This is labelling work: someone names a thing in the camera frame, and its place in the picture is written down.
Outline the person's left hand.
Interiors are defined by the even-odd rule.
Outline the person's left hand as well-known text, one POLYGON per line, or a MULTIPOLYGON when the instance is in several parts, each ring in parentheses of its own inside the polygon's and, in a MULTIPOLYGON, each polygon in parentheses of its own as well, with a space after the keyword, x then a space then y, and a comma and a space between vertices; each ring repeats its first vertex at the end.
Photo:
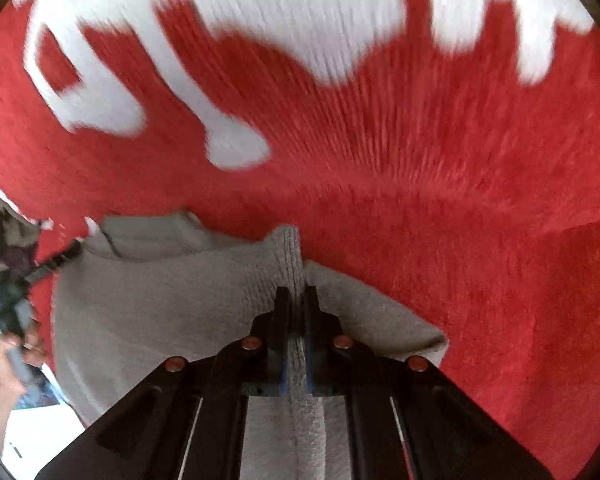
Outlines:
POLYGON ((24 346, 24 362, 32 366, 41 366, 45 362, 45 350, 38 330, 31 325, 24 339, 13 334, 3 334, 0 338, 0 456, 2 456, 6 427, 10 412, 18 399, 26 392, 26 387, 20 382, 7 352, 24 346))

